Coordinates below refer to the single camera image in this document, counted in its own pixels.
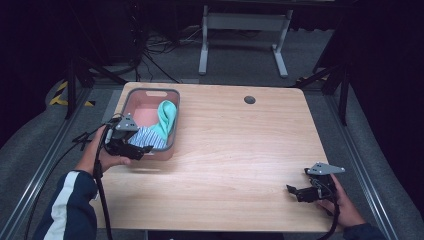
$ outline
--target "pink plastic bin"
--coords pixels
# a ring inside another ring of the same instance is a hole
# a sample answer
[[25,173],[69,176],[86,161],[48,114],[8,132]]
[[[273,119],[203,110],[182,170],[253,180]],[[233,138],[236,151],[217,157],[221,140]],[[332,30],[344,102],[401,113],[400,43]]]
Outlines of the pink plastic bin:
[[177,107],[175,122],[165,148],[153,148],[141,160],[168,160],[174,154],[175,136],[180,105],[180,94],[174,89],[135,88],[128,93],[122,114],[133,116],[139,127],[152,126],[159,121],[158,107],[162,101],[169,100]]

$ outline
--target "metal bracket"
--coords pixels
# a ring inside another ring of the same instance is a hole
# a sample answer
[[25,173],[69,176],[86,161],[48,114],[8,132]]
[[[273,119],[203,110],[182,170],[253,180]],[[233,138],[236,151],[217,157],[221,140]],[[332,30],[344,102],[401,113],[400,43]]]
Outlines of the metal bracket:
[[329,164],[317,162],[315,165],[307,170],[308,174],[312,175],[327,175],[331,173],[342,173],[346,170],[344,168],[332,166]]
[[118,131],[138,131],[138,126],[135,123],[134,119],[131,117],[131,115],[128,113],[127,116],[122,117],[121,121],[118,123],[118,125],[115,128]]

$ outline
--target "jacket sleeve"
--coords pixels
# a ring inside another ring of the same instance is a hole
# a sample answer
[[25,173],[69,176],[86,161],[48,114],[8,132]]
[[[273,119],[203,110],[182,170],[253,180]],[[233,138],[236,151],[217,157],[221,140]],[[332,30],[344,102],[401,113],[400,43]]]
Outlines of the jacket sleeve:
[[381,233],[380,229],[369,223],[347,227],[344,230],[343,238],[346,240],[385,240],[386,237]]
[[97,220],[90,200],[97,193],[84,171],[62,176],[33,239],[96,239]]

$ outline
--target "table top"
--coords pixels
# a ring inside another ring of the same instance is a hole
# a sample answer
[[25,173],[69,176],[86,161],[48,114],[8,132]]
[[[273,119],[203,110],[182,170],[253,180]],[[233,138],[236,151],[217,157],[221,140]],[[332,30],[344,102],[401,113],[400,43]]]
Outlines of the table top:
[[[327,163],[303,92],[246,86],[128,83],[180,93],[175,152],[102,178],[112,228],[326,232],[332,218],[299,203],[286,184],[310,187],[305,167]],[[244,102],[246,96],[256,99]],[[92,201],[104,227],[101,202]]]

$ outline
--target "table leg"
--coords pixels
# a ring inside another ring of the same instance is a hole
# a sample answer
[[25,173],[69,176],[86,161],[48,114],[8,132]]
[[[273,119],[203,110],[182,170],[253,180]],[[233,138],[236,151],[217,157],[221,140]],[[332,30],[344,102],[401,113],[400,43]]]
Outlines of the table leg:
[[287,35],[287,30],[290,25],[292,13],[293,13],[293,10],[287,11],[286,19],[284,20],[283,25],[281,26],[280,39],[278,41],[278,44],[272,45],[272,51],[274,52],[275,61],[277,62],[277,66],[278,66],[278,71],[280,72],[280,76],[282,78],[288,77],[286,65],[284,64],[283,56],[281,55],[281,49],[283,48],[284,39],[286,38],[286,35]]
[[206,74],[208,63],[208,6],[203,7],[203,23],[202,23],[202,50],[200,52],[199,74]]

